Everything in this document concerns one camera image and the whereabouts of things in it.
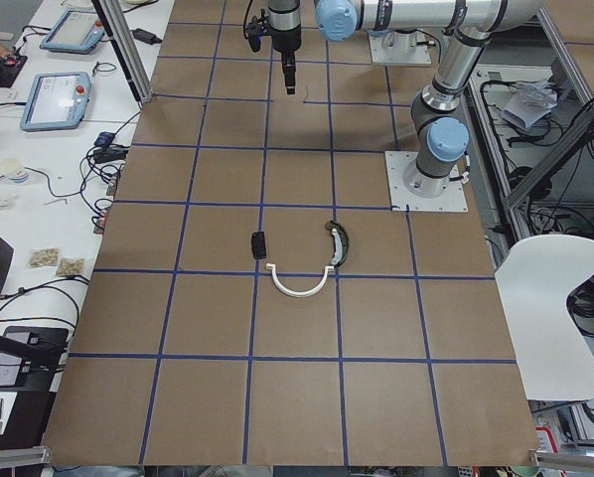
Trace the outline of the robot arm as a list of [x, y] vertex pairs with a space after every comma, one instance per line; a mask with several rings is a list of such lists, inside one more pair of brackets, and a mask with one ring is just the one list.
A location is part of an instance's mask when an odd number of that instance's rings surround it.
[[268, 32], [273, 49], [292, 54], [301, 47], [301, 12], [299, 0], [268, 0]]
[[345, 41], [356, 31], [442, 28], [448, 34], [448, 46], [432, 82], [410, 109], [419, 140], [415, 161], [403, 174], [410, 192], [427, 198], [444, 192], [469, 142], [467, 128], [451, 115], [478, 60], [494, 33], [524, 24], [540, 7], [538, 1], [315, 2], [317, 27], [333, 42]]

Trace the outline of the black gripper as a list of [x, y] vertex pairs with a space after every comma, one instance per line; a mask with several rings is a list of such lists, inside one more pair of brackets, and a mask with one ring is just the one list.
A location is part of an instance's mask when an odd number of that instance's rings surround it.
[[282, 72], [284, 76], [284, 85], [289, 95], [295, 94], [296, 86], [296, 63], [293, 52], [281, 53]]

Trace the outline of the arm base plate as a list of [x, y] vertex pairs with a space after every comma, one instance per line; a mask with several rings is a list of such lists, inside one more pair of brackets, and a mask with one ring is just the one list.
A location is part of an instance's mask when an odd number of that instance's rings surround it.
[[368, 31], [371, 62], [382, 66], [429, 67], [426, 36], [418, 31]]
[[453, 165], [448, 177], [420, 173], [414, 151], [386, 151], [385, 170], [390, 208], [396, 212], [467, 213], [462, 174]]

